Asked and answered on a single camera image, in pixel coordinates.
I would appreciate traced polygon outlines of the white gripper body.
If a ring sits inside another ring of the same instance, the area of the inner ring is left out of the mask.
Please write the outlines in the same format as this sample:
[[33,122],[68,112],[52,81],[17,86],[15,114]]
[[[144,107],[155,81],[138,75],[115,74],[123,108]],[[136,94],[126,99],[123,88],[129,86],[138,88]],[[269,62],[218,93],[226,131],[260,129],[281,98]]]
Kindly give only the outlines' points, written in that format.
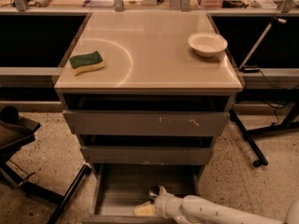
[[183,215],[181,204],[181,198],[169,193],[161,194],[154,201],[155,212],[164,218],[181,217]]

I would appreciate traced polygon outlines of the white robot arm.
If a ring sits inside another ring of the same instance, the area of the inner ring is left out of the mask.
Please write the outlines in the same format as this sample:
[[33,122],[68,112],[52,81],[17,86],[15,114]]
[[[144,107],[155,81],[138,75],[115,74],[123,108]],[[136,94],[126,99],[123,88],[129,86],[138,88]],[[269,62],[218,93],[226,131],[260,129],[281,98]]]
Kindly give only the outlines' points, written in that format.
[[199,196],[179,198],[163,186],[157,192],[151,189],[149,197],[153,203],[137,206],[134,210],[136,216],[172,218],[177,224],[299,224],[299,201],[289,207],[283,220],[276,220],[216,204]]

